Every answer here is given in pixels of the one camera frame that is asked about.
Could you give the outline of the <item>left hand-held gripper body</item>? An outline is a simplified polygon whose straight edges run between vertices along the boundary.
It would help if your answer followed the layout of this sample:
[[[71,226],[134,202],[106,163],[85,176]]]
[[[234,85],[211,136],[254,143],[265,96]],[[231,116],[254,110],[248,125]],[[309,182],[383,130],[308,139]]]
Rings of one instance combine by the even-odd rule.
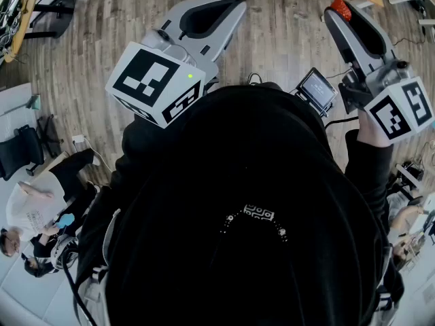
[[[215,35],[172,39],[153,29],[127,45],[105,89],[128,110],[166,128],[204,95],[218,73],[219,54]]]

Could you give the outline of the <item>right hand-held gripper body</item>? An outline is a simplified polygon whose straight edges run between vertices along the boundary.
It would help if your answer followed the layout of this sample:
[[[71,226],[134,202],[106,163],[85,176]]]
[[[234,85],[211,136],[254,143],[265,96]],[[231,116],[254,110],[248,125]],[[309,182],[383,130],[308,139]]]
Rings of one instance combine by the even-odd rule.
[[[360,80],[353,70],[338,85],[347,113],[365,111],[390,143],[419,134],[435,122],[422,79],[404,60],[392,60]]]

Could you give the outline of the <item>small red object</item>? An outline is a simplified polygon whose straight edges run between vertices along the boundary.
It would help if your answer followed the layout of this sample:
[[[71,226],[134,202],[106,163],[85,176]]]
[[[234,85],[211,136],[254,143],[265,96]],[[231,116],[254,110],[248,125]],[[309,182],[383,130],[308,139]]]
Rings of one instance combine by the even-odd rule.
[[[347,22],[351,20],[351,10],[344,0],[334,0],[330,7],[338,14],[340,14]]]

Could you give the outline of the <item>person's left forearm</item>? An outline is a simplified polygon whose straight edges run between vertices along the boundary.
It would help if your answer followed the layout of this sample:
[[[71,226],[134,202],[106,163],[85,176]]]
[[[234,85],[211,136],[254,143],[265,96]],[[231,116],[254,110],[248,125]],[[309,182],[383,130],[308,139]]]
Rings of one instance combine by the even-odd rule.
[[[162,161],[166,148],[176,139],[178,132],[178,126],[161,128],[136,115],[124,130],[122,156],[116,160],[110,185],[120,187],[143,183]]]

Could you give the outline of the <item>person's right forearm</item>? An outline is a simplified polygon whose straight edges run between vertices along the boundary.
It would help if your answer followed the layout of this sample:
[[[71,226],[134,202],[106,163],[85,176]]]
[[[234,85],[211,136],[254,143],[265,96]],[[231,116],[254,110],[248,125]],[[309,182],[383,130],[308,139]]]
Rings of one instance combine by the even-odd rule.
[[[366,112],[358,111],[358,122],[359,128],[345,135],[348,153],[345,175],[386,228],[387,182],[394,148],[385,132]]]

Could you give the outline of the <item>small black display screen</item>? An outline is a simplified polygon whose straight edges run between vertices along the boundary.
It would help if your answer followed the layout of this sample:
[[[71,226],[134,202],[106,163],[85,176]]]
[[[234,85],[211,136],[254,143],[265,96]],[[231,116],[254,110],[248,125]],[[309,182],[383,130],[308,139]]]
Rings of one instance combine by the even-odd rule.
[[[320,117],[328,117],[337,95],[338,91],[315,67],[296,86],[296,96],[310,104]]]

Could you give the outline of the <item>black chair base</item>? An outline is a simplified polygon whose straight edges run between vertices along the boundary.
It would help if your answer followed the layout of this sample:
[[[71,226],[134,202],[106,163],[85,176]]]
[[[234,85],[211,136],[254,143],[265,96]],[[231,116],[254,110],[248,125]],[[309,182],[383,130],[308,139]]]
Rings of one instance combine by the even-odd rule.
[[[55,118],[56,116],[54,114],[50,114],[47,116],[41,116],[37,119],[39,141],[51,158],[58,157],[61,153],[61,145],[64,143],[64,140],[58,137],[54,125]]]

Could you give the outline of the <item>person's black hooded top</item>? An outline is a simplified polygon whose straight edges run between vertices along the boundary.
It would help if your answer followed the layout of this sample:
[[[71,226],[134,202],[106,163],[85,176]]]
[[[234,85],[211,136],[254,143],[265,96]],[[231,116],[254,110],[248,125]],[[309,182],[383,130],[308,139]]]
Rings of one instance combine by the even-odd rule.
[[[228,86],[170,126],[143,183],[104,187],[77,284],[110,326],[371,326],[404,293],[385,228],[322,120],[268,86]]]

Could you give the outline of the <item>wooden side table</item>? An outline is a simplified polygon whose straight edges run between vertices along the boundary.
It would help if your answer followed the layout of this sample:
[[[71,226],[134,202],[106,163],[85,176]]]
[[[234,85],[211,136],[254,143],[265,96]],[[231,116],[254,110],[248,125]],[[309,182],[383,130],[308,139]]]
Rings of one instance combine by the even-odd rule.
[[[0,60],[12,62],[22,45],[37,0],[0,2]]]

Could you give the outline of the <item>black office chair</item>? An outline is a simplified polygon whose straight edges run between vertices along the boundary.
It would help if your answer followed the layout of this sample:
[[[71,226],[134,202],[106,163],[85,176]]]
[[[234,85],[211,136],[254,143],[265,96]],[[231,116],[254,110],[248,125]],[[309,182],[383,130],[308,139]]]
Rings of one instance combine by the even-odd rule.
[[[0,178],[8,181],[12,175],[22,168],[33,177],[35,169],[44,164],[44,151],[36,129],[26,125],[14,131],[16,135],[7,141],[0,142]]]

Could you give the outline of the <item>blue handheld object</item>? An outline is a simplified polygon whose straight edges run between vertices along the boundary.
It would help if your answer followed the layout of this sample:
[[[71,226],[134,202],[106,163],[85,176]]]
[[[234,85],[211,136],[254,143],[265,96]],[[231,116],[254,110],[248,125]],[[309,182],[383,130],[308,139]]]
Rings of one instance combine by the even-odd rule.
[[[70,226],[75,221],[75,216],[72,213],[63,214],[55,223],[59,229]]]

